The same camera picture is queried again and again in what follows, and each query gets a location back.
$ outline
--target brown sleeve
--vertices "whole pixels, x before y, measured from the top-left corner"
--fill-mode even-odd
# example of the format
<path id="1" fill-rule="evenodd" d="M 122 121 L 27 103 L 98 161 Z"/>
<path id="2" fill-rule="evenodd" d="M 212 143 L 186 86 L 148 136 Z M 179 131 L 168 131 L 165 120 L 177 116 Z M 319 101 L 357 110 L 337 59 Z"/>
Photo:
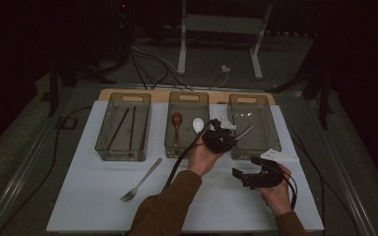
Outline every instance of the brown sleeve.
<path id="1" fill-rule="evenodd" d="M 278 215 L 275 220 L 281 236 L 308 235 L 294 211 Z"/>
<path id="2" fill-rule="evenodd" d="M 201 177 L 194 172 L 179 172 L 164 192 L 150 196 L 140 204 L 129 235 L 180 235 L 188 208 L 201 183 Z"/>

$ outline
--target black object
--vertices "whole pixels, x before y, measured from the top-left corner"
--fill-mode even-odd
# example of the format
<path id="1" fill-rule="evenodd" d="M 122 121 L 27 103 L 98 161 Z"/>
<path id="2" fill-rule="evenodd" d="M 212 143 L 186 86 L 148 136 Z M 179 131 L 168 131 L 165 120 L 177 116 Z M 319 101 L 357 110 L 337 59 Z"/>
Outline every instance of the black object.
<path id="1" fill-rule="evenodd" d="M 212 120 L 211 125 L 214 126 L 214 130 L 207 130 L 202 137 L 202 141 L 210 151 L 214 153 L 227 152 L 237 144 L 237 140 L 231 135 L 231 131 L 223 129 L 219 120 Z"/>
<path id="2" fill-rule="evenodd" d="M 272 188 L 278 186 L 284 180 L 284 172 L 275 161 L 263 159 L 258 156 L 251 156 L 251 162 L 262 166 L 260 173 L 244 174 L 240 170 L 232 168 L 232 176 L 240 179 L 244 187 Z"/>

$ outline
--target dark background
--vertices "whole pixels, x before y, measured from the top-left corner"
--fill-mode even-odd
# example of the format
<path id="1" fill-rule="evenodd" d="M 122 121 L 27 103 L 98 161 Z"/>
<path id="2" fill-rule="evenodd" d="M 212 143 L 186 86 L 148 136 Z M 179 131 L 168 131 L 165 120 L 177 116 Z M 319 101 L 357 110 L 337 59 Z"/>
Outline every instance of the dark background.
<path id="1" fill-rule="evenodd" d="M 188 10 L 200 14 L 262 14 L 254 11 L 257 1 L 189 2 Z M 330 69 L 331 88 L 378 168 L 378 1 L 275 2 L 268 31 L 315 37 L 301 71 Z M 172 0 L 0 1 L 0 135 L 35 96 L 33 83 L 48 73 L 54 55 L 97 65 L 126 57 L 128 39 L 138 33 L 162 38 L 163 26 L 179 21 L 180 2 Z"/>

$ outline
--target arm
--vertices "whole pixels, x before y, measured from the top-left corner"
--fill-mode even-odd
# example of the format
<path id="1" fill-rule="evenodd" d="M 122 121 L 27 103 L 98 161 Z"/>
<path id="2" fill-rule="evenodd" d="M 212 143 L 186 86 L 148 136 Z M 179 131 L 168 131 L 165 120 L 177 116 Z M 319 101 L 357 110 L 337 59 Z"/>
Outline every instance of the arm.
<path id="1" fill-rule="evenodd" d="M 201 177 L 208 173 L 222 153 L 210 152 L 199 139 L 191 149 L 188 170 L 181 171 L 162 193 L 146 198 L 137 209 L 129 235 L 180 235 Z"/>
<path id="2" fill-rule="evenodd" d="M 286 179 L 288 179 L 290 170 L 281 164 L 279 164 L 279 167 L 285 173 L 284 176 Z M 266 201 L 275 216 L 281 236 L 308 235 L 290 206 L 286 181 L 282 181 L 278 186 L 273 188 L 258 188 L 257 190 L 262 194 L 262 198 Z"/>

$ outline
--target human hand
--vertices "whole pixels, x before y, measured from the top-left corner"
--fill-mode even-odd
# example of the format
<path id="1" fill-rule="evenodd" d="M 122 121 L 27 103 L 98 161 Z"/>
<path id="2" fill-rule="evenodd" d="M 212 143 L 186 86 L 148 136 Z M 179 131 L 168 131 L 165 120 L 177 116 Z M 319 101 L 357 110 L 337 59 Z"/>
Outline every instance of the human hand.
<path id="1" fill-rule="evenodd" d="M 290 170 L 279 164 L 284 177 L 288 180 Z M 291 212 L 292 208 L 289 201 L 289 191 L 287 182 L 283 180 L 278 186 L 272 188 L 256 188 L 261 194 L 262 198 L 266 201 L 269 208 L 272 210 L 274 216 L 278 216 L 287 212 Z"/>
<path id="2" fill-rule="evenodd" d="M 200 137 L 196 144 L 194 144 L 194 147 L 191 148 L 188 170 L 195 172 L 202 177 L 210 172 L 214 167 L 215 162 L 222 155 L 223 153 L 214 153 L 210 151 L 207 146 L 203 144 L 202 137 Z"/>

